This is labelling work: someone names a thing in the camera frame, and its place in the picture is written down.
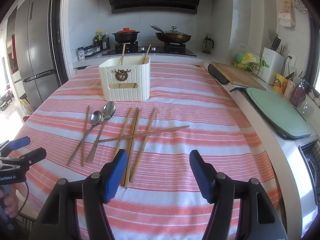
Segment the person's left hand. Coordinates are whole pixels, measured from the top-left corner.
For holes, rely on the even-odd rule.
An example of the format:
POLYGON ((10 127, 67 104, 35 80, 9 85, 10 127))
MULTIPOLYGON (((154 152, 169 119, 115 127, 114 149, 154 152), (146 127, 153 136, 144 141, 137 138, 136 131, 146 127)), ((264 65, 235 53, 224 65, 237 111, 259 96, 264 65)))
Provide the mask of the person's left hand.
POLYGON ((16 196, 16 187, 14 184, 9 185, 9 193, 7 195, 0 191, 0 198, 4 200, 4 212, 10 217, 14 218, 18 214, 18 198, 16 196))

